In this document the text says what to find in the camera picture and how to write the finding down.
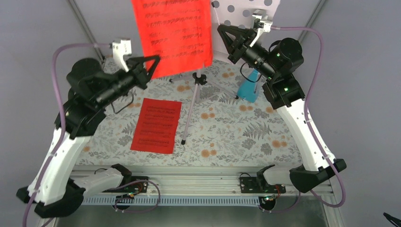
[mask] red sheet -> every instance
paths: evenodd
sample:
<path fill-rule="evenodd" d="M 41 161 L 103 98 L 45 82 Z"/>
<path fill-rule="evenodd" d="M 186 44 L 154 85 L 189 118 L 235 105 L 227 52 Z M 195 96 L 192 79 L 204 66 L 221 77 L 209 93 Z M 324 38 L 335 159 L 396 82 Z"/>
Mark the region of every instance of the red sheet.
<path fill-rule="evenodd" d="M 210 1 L 131 0 L 143 53 L 161 61 L 153 79 L 212 64 Z"/>
<path fill-rule="evenodd" d="M 172 154 L 181 102 L 144 98 L 131 150 Z"/>

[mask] gray tripod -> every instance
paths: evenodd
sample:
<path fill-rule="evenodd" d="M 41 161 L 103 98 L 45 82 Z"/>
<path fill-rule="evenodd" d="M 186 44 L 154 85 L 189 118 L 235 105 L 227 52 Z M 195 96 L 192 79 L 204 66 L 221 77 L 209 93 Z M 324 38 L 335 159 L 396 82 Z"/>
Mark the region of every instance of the gray tripod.
<path fill-rule="evenodd" d="M 189 79 L 194 79 L 195 80 L 195 89 L 193 91 L 193 96 L 192 96 L 192 101 L 191 101 L 191 107 L 189 108 L 189 112 L 188 112 L 188 119 L 187 119 L 187 123 L 185 125 L 185 130 L 184 130 L 184 136 L 183 136 L 183 140 L 181 141 L 181 144 L 184 145 L 185 144 L 185 140 L 187 138 L 187 134 L 188 134 L 188 127 L 189 127 L 189 122 L 191 121 L 191 115 L 192 115 L 192 111 L 193 111 L 193 105 L 195 103 L 199 103 L 201 101 L 201 86 L 205 85 L 207 83 L 211 84 L 212 86 L 217 87 L 218 89 L 220 89 L 221 91 L 223 91 L 224 93 L 226 93 L 227 95 L 238 99 L 239 97 L 234 94 L 233 92 L 223 88 L 222 86 L 216 84 L 215 82 L 209 80 L 205 74 L 201 74 L 201 70 L 197 70 L 196 72 L 194 72 L 189 76 L 186 77 L 179 77 L 179 78 L 174 78 L 174 79 L 170 79 L 171 83 L 174 83 L 175 81 L 179 81 L 179 80 L 189 80 Z"/>

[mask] blue object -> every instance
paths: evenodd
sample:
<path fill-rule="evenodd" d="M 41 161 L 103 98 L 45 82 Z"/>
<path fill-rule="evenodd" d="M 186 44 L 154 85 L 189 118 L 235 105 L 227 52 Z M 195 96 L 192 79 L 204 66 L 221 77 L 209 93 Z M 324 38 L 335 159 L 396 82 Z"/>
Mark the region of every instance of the blue object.
<path fill-rule="evenodd" d="M 249 74 L 248 79 L 252 81 L 257 81 L 259 77 L 259 72 L 257 70 L 253 70 L 251 74 Z M 259 81 L 256 83 L 249 82 L 245 80 L 241 86 L 239 86 L 237 95 L 240 98 L 245 99 L 248 102 L 254 103 L 259 95 L 259 90 L 261 86 L 259 86 Z"/>

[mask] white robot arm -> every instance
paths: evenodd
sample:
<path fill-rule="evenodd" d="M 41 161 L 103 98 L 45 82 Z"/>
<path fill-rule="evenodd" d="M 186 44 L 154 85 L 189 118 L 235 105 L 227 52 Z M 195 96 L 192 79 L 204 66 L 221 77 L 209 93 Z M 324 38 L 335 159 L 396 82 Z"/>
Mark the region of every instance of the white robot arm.
<path fill-rule="evenodd" d="M 232 63 L 235 64 L 242 59 L 266 78 L 266 83 L 262 86 L 264 95 L 289 127 L 303 161 L 298 167 L 271 165 L 263 168 L 261 173 L 258 173 L 257 180 L 261 188 L 290 184 L 300 192 L 306 193 L 334 176 L 328 161 L 333 163 L 338 172 L 344 170 L 346 164 L 343 159 L 336 159 L 330 152 L 307 113 L 308 123 L 311 124 L 319 143 L 327 153 L 326 157 L 322 155 L 305 121 L 305 95 L 292 74 L 304 62 L 301 45 L 295 39 L 285 38 L 274 42 L 270 46 L 270 48 L 275 46 L 273 50 L 264 49 L 256 41 L 263 32 L 270 31 L 271 21 L 268 21 L 260 10 L 256 10 L 253 16 L 255 17 L 253 29 L 219 25 L 218 32 L 229 54 L 228 59 Z"/>
<path fill-rule="evenodd" d="M 60 115 L 55 121 L 53 140 L 42 167 L 33 182 L 20 188 L 17 197 L 28 202 L 35 194 L 35 212 L 42 218 L 65 217 L 72 214 L 90 196 L 131 182 L 131 172 L 120 164 L 105 171 L 77 180 L 70 174 L 79 153 L 95 133 L 100 122 L 106 117 L 105 108 L 113 101 L 128 95 L 137 86 L 147 88 L 159 56 L 136 57 L 124 60 L 131 54 L 131 41 L 121 39 L 111 44 L 113 58 L 121 68 L 114 74 L 104 73 L 95 59 L 82 59 L 74 64 L 67 75 L 71 85 L 68 101 L 63 105 L 66 118 L 66 132 L 55 153 L 52 150 L 61 136 Z M 146 70 L 144 63 L 154 61 Z M 45 169 L 40 187 L 35 189 L 39 174 Z"/>

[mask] table surface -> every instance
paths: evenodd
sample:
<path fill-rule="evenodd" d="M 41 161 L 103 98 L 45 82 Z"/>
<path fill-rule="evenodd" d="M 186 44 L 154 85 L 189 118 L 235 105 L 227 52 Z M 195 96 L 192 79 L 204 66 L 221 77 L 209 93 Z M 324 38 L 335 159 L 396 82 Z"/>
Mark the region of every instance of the table surface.
<path fill-rule="evenodd" d="M 113 73 L 118 67 L 112 59 L 107 59 L 104 70 Z M 247 67 L 243 71 L 245 75 L 251 72 Z M 217 60 L 203 69 L 202 74 L 235 93 L 244 80 L 237 66 Z M 146 90 L 134 88 L 134 103 L 119 114 L 114 114 L 111 107 L 108 107 L 107 117 L 83 148 L 77 164 L 268 166 L 277 163 L 301 163 L 299 150 L 287 125 L 272 109 L 262 89 L 256 102 L 250 103 L 242 99 L 235 100 L 210 85 L 202 86 L 200 96 L 204 101 L 194 105 L 186 144 L 181 145 L 194 81 L 181 80 L 172 84 L 168 81 L 172 77 L 151 80 Z M 173 154 L 130 150 L 143 98 L 182 102 Z M 130 97 L 120 98 L 115 101 L 114 106 L 118 109 L 130 100 Z"/>

